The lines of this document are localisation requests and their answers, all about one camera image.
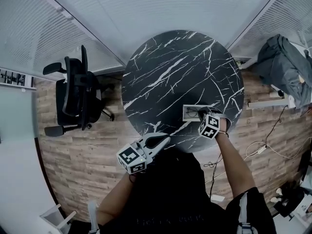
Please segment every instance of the white chair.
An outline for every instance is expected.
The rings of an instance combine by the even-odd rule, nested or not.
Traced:
[[[52,225],[60,234],[67,234],[70,229],[70,224],[67,224],[67,222],[72,219],[73,216],[76,215],[76,211],[73,211],[69,214],[67,218],[63,218],[62,214],[59,212],[60,204],[52,207],[48,211],[46,211],[44,214],[40,215],[40,217]]]

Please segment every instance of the black shirt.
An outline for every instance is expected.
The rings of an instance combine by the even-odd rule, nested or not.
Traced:
[[[101,233],[236,234],[242,229],[251,234],[276,233],[263,194],[256,187],[237,196],[224,210],[210,202],[204,173],[194,155],[174,149],[159,154],[146,173],[137,177],[121,216],[100,229]]]

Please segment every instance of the desk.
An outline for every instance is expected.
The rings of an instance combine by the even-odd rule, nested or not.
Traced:
[[[242,111],[244,87],[230,53],[216,40],[193,31],[174,30],[142,44],[122,79],[122,102],[134,128],[144,135],[164,132],[170,147],[192,153],[215,141],[199,137],[200,122],[183,122],[183,104],[209,105],[235,126]]]

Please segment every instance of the strap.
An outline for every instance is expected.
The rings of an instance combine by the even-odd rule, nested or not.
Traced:
[[[219,133],[221,133],[221,134],[225,134],[225,135],[227,135],[227,136],[229,137],[228,133],[226,133],[226,132],[219,131]]]

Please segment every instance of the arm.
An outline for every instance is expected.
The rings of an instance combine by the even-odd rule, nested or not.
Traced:
[[[104,225],[120,215],[128,201],[135,179],[135,176],[131,176],[131,182],[129,174],[126,173],[119,183],[103,199],[97,210],[98,224]]]
[[[226,120],[222,118],[220,121],[220,130],[225,131],[225,129]],[[227,135],[219,133],[216,136],[216,141],[223,157],[224,167],[232,189],[233,197],[255,187],[251,171],[239,155],[238,151],[232,145]]]

